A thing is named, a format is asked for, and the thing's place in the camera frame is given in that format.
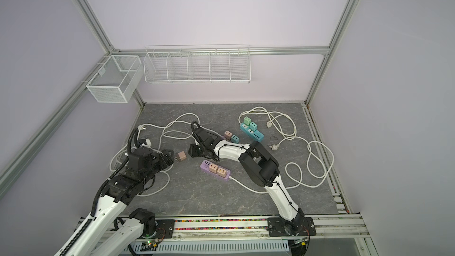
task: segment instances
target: purple power strip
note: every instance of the purple power strip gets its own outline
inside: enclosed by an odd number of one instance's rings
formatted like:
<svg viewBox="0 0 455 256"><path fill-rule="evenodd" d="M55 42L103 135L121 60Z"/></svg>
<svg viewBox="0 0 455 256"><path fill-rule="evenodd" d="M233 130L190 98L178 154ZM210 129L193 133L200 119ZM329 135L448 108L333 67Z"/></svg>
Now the purple power strip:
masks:
<svg viewBox="0 0 455 256"><path fill-rule="evenodd" d="M218 177L218 178L221 179L221 180L225 180L225 181L229 180L229 176L231 175L231 171L230 171L230 170L228 170L228 169L226 169L226 168L221 167L221 166L218 165L218 168L223 168L224 170L227 171L226 177L223 178L223 177L221 177L220 175L218 175L218 174L213 173L213 172L210 171L210 169L208 168L208 167L210 166L210 164L212 164L212 162L210 162L210 161L208 161L208 160L204 160L204 161L201 163L201 169L202 169L203 171L207 172L208 174L211 174L211 175L213 175L213 176L215 176L215 177Z"/></svg>

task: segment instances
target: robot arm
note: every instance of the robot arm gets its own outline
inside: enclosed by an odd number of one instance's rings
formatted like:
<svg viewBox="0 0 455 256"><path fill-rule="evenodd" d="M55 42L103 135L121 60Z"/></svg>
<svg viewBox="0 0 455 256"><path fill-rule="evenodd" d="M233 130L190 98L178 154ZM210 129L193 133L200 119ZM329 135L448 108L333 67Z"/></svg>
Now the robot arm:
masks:
<svg viewBox="0 0 455 256"><path fill-rule="evenodd" d="M292 235L302 231L304 214L283 185L277 160L263 145L257 141L246 145L231 143L220 137L211 136L199 125L197 128L193 125L191 129L197 144L190 146L188 152L191 157L239 161L251 180L268 192L281 218L287 223L287 231Z"/></svg>
<svg viewBox="0 0 455 256"><path fill-rule="evenodd" d="M163 150L156 153L150 148L138 147L131 152L131 141L128 140L129 154L125 171L117 175L122 166L103 183L93 203L92 212L77 228L65 245L55 256L85 256L90 253L109 225L130 204L134 196L144 190L144 185L155 177L155 174L174 163L174 152ZM103 245L93 251L92 255L119 255L120 252L141 235L153 235L156 232L155 214L144 209L137 209L130 214L130 219L114 233Z"/></svg>

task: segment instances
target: white wall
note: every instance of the white wall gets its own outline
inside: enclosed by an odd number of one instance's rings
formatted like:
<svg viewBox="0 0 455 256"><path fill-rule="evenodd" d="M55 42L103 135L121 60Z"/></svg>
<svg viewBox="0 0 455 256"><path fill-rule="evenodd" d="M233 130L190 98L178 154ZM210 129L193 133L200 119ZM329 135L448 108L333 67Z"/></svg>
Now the white wall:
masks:
<svg viewBox="0 0 455 256"><path fill-rule="evenodd" d="M0 169L104 52L71 0L0 0ZM137 114L87 92L0 200L2 255L53 255L87 215Z"/></svg>
<svg viewBox="0 0 455 256"><path fill-rule="evenodd" d="M88 0L119 49L185 44L327 46L347 1ZM149 103L305 100L321 57L256 56L251 58L250 84L141 82L139 93Z"/></svg>
<svg viewBox="0 0 455 256"><path fill-rule="evenodd" d="M347 0L88 0L119 49L327 46Z"/></svg>
<svg viewBox="0 0 455 256"><path fill-rule="evenodd" d="M137 111L135 101L102 104L85 94L0 200L2 255L57 253L90 212Z"/></svg>
<svg viewBox="0 0 455 256"><path fill-rule="evenodd" d="M311 109L379 255L453 255L455 0L361 0Z"/></svg>
<svg viewBox="0 0 455 256"><path fill-rule="evenodd" d="M250 83L172 83L141 81L147 103L303 101L321 66L320 54L251 56Z"/></svg>
<svg viewBox="0 0 455 256"><path fill-rule="evenodd" d="M103 55L71 0L0 0L0 169Z"/></svg>

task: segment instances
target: white wire shelf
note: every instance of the white wire shelf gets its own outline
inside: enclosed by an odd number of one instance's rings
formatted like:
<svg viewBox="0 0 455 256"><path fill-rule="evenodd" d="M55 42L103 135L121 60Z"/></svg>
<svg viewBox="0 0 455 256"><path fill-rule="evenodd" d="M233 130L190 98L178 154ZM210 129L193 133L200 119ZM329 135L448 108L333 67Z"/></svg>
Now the white wire shelf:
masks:
<svg viewBox="0 0 455 256"><path fill-rule="evenodd" d="M145 81L173 82L250 82L248 46L146 47Z"/></svg>
<svg viewBox="0 0 455 256"><path fill-rule="evenodd" d="M111 55L87 83L101 103L128 103L143 75L139 56Z"/></svg>

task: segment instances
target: teal power strip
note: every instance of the teal power strip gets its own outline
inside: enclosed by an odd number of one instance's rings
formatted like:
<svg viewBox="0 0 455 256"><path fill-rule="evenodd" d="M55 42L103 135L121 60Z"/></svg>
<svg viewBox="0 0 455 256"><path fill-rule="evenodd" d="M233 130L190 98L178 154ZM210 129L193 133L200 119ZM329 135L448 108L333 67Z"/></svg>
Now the teal power strip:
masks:
<svg viewBox="0 0 455 256"><path fill-rule="evenodd" d="M250 129L250 127L245 125L245 123L240 125L240 129L259 142L264 139L264 135L260 131Z"/></svg>

